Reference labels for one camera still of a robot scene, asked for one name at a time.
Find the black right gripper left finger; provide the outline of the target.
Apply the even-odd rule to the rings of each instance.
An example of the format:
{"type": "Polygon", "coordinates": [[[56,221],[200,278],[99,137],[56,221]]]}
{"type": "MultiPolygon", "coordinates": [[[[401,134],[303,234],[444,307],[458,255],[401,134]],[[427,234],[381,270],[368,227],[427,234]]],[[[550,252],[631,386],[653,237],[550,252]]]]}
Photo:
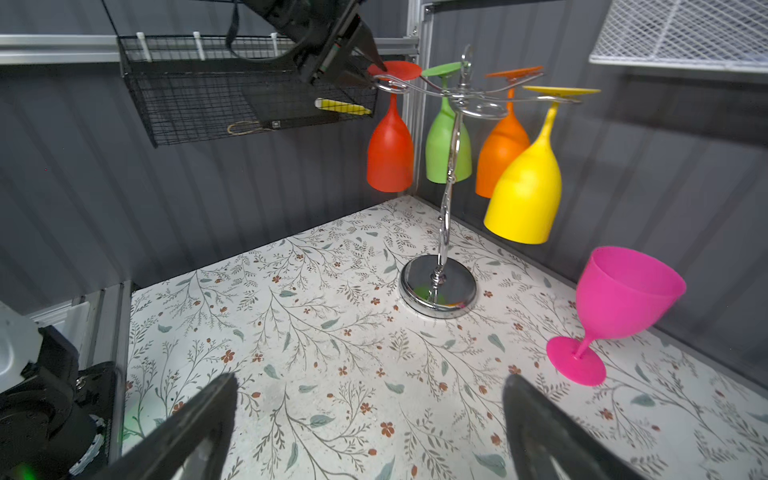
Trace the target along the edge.
{"type": "Polygon", "coordinates": [[[183,408],[96,479],[219,479],[235,424],[238,383],[233,373],[212,380],[183,408]]]}

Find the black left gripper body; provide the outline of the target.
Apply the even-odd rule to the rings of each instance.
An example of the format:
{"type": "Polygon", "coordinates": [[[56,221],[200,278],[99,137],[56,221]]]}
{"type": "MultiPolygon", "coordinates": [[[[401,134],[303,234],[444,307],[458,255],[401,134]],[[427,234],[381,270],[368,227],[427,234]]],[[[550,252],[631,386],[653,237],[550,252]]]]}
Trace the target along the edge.
{"type": "Polygon", "coordinates": [[[292,68],[309,84],[364,84],[366,73],[352,59],[366,40],[358,1],[244,1],[248,10],[293,42],[274,58],[239,59],[260,68],[292,68]]]}

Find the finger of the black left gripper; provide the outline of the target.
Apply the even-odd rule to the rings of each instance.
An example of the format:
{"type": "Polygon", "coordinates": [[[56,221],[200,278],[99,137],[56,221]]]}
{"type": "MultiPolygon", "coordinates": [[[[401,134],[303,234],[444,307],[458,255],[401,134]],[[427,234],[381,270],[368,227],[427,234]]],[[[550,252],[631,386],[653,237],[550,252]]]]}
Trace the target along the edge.
{"type": "Polygon", "coordinates": [[[373,83],[368,68],[373,65],[386,71],[374,36],[362,20],[352,20],[338,41],[335,60],[335,83],[370,87],[373,83]]]}

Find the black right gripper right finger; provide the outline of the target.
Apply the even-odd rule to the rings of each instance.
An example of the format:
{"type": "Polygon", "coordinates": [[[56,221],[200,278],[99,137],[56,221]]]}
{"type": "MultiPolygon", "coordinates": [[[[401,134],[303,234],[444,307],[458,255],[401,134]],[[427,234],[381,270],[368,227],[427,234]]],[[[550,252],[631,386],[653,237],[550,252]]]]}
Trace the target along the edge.
{"type": "Polygon", "coordinates": [[[569,479],[642,477],[522,376],[507,377],[502,402],[518,478],[556,479],[559,471],[569,479]]]}

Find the pink wine glass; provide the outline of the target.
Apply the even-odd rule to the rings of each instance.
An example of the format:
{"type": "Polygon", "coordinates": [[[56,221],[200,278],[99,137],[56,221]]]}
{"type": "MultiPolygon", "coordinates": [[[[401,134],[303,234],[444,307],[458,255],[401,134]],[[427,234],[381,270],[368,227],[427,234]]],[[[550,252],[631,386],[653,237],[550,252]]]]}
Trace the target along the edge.
{"type": "Polygon", "coordinates": [[[679,273],[652,256],[625,247],[598,247],[590,254],[576,289],[575,304],[584,338],[550,339],[547,357],[567,379],[598,386],[605,381],[607,370],[590,344],[648,329],[686,289],[679,273]]]}

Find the red wine glass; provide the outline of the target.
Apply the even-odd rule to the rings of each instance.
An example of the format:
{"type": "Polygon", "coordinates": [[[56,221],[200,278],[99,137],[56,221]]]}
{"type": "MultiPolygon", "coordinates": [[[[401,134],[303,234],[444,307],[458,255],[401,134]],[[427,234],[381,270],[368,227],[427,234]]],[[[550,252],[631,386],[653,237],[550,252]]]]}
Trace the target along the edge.
{"type": "Polygon", "coordinates": [[[372,134],[367,158],[367,181],[374,189],[397,193],[411,186],[414,146],[410,131],[399,115],[394,93],[390,94],[387,114],[372,134]]]}

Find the green wine glass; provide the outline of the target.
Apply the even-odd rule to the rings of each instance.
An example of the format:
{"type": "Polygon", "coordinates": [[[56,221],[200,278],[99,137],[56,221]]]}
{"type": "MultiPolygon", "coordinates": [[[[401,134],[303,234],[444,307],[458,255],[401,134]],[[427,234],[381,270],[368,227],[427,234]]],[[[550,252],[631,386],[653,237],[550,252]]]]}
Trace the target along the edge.
{"type": "MultiPolygon", "coordinates": [[[[439,76],[442,80],[442,88],[448,87],[447,78],[458,72],[460,62],[453,62],[431,67],[422,72],[423,77],[439,76]]],[[[455,112],[447,98],[442,98],[438,115],[433,121],[426,139],[425,165],[426,176],[430,182],[445,184],[447,179],[447,167],[449,154],[452,151],[452,133],[455,121],[455,112]]],[[[454,169],[455,182],[466,180],[472,175],[472,148],[469,133],[464,124],[460,129],[460,152],[454,169]]]]}

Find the orange wine glass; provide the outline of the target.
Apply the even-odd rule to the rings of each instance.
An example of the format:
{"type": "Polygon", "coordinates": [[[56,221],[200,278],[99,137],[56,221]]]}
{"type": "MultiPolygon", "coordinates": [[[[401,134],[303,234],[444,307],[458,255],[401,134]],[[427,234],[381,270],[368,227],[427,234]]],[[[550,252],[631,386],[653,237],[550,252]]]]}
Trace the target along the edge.
{"type": "Polygon", "coordinates": [[[508,115],[499,121],[486,139],[479,155],[475,193],[491,198],[505,169],[530,146],[530,139],[514,113],[514,104],[507,104],[508,115]]]}

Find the chrome wine glass rack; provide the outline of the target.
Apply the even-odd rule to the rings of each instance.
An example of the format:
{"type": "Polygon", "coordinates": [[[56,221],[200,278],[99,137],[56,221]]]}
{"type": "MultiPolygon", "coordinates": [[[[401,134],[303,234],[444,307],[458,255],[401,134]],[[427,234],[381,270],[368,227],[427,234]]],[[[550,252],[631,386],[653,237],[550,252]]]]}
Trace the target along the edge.
{"type": "Polygon", "coordinates": [[[395,95],[418,92],[439,97],[454,113],[446,164],[446,181],[440,204],[440,228],[438,250],[435,255],[426,254],[408,261],[401,269],[399,287],[405,303],[429,318],[454,319],[468,313],[478,300],[478,284],[472,272],[459,261],[449,257],[451,235],[451,204],[456,182],[456,165],[464,141],[461,125],[466,117],[501,121],[509,116],[508,105],[513,98],[501,98],[499,94],[528,83],[542,75],[541,72],[524,73],[508,81],[500,90],[483,91],[471,86],[473,49],[468,44],[458,62],[459,74],[455,87],[418,87],[391,73],[375,74],[375,86],[395,95]]]}

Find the yellow wine glass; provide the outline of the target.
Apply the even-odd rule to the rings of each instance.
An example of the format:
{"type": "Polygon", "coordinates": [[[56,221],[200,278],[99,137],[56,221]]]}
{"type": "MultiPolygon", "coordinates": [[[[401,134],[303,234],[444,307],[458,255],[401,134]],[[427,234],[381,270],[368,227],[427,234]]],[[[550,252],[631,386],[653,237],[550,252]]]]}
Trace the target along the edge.
{"type": "Polygon", "coordinates": [[[500,176],[484,225],[503,239],[538,245],[549,239],[562,196],[561,171],[550,142],[559,105],[598,91],[550,86],[527,89],[548,97],[551,105],[536,140],[500,176]]]}

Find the yellow marker pen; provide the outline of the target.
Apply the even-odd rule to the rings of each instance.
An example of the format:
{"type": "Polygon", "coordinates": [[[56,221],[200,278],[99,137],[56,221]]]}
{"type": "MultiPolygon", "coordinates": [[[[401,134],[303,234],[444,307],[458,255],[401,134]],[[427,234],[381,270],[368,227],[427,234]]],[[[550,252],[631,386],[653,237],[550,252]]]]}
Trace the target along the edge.
{"type": "Polygon", "coordinates": [[[367,116],[372,114],[372,110],[363,105],[325,98],[316,98],[314,101],[314,106],[322,111],[345,115],[367,116]]]}

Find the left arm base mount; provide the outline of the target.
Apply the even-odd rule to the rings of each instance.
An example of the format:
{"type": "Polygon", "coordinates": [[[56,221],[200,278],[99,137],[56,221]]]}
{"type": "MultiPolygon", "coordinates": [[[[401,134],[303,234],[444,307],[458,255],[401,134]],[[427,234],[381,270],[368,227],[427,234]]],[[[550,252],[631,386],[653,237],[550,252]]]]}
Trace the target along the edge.
{"type": "Polygon", "coordinates": [[[1,476],[87,479],[109,462],[118,367],[90,359],[88,303],[1,307],[1,476]]]}

